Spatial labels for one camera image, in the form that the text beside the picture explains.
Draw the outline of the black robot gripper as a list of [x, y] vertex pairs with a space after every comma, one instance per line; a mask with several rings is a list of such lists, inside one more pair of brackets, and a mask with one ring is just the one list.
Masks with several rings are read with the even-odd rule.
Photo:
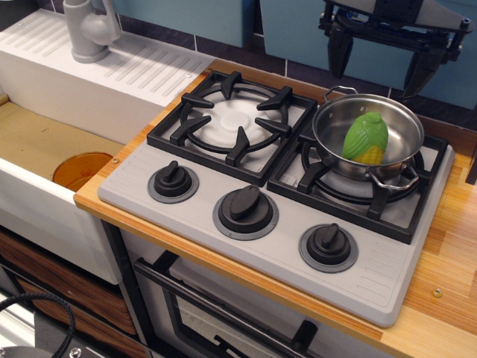
[[403, 98], [416, 96], [445, 57], [455, 59], [474, 22], [436, 1], [326, 1], [319, 28], [329, 38], [329, 71], [342, 78], [358, 38], [414, 52]]

